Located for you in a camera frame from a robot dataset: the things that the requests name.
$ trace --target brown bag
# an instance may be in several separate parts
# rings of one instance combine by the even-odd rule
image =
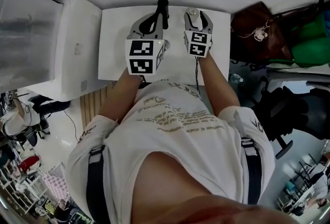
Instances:
[[[230,46],[230,58],[249,63],[265,59],[291,60],[289,47],[272,18],[273,15],[263,2],[238,12],[231,24],[234,40]]]

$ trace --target white table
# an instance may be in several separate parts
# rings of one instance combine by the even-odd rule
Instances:
[[[309,194],[313,195],[315,193],[314,191],[314,185],[311,186],[308,190],[306,190],[302,196],[297,200],[297,202],[292,206],[290,209],[289,213],[291,213],[292,210],[294,210],[297,206],[299,206],[300,203],[302,203],[308,196]]]
[[[171,43],[155,76],[146,76],[147,82],[170,79],[173,82],[195,84],[194,57],[187,54],[184,44],[187,7],[169,6],[169,28],[163,31],[163,38]],[[213,22],[213,46],[210,51],[222,74],[228,78],[230,54],[230,14],[212,10],[204,11]],[[125,40],[132,24],[148,13],[156,11],[156,6],[134,6],[103,10],[100,48],[98,58],[98,78],[118,80],[126,68]],[[199,70],[199,84],[204,85]]]

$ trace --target black cable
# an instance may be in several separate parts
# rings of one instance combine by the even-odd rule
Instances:
[[[68,116],[69,117],[69,119],[72,121],[72,123],[73,123],[73,126],[74,126],[74,134],[75,134],[75,137],[76,137],[76,140],[77,140],[77,142],[79,142],[78,141],[78,139],[77,139],[77,128],[76,128],[76,125],[75,125],[75,123],[73,122],[73,120],[71,119],[71,117],[70,116]]]
[[[195,57],[195,59],[196,59],[196,69],[195,69],[196,87],[197,87],[198,93],[201,94],[200,87],[198,84],[198,57]]]
[[[141,75],[140,77],[142,78],[143,82],[146,83],[145,77],[143,75]]]
[[[28,127],[30,127],[31,126],[31,123],[32,123],[32,112],[31,112],[31,110],[30,110],[30,106],[29,105],[27,105],[27,104],[25,104],[24,102],[21,102],[18,98],[15,98],[17,101],[19,101],[20,103],[22,103],[22,104],[24,104],[25,105],[25,112],[26,113],[30,113],[30,124],[29,124],[29,126]]]

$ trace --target office chair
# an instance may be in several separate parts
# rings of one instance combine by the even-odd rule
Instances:
[[[47,122],[47,119],[44,116],[40,117],[40,123],[39,124],[36,124],[36,125],[33,126],[33,129],[34,129],[35,133],[37,135],[39,135],[40,139],[42,139],[42,140],[45,139],[45,136],[43,136],[44,134],[50,135],[49,131],[45,131],[48,128],[49,128],[49,124]]]
[[[13,136],[8,135],[7,138],[10,141],[21,143],[21,145],[24,145],[24,143],[28,141],[32,147],[35,147],[38,141],[38,137],[32,127],[28,127],[25,131],[17,135],[13,135]]]
[[[280,159],[292,147],[282,135],[293,129],[308,132],[323,140],[330,139],[330,92],[313,89],[309,93],[294,94],[287,87],[273,92],[265,91],[261,101],[254,107],[265,133],[270,141],[277,140],[282,150],[276,154]]]

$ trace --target water bottle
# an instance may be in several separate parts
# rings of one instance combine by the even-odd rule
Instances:
[[[242,79],[240,75],[229,74],[228,81],[232,83],[243,83],[244,79]]]

